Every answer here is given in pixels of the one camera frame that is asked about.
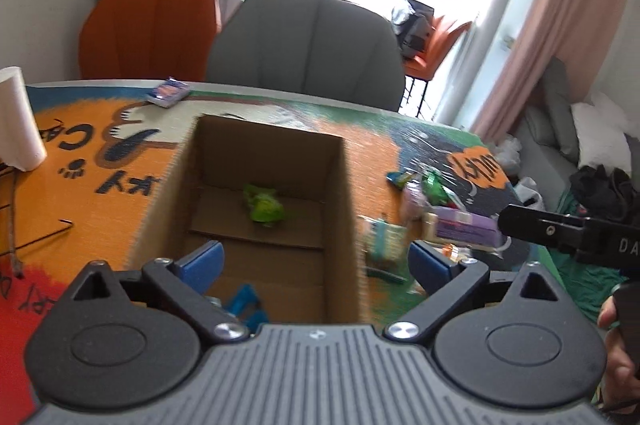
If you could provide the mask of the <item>person's right hand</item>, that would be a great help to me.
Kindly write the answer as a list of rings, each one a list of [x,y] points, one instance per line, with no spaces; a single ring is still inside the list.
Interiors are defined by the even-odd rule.
[[[634,376],[637,368],[627,355],[620,330],[613,327],[616,321],[615,301],[610,296],[603,303],[597,321],[598,327],[606,331],[606,368],[601,393],[603,403],[607,407],[616,407],[624,402],[639,399],[639,380]]]

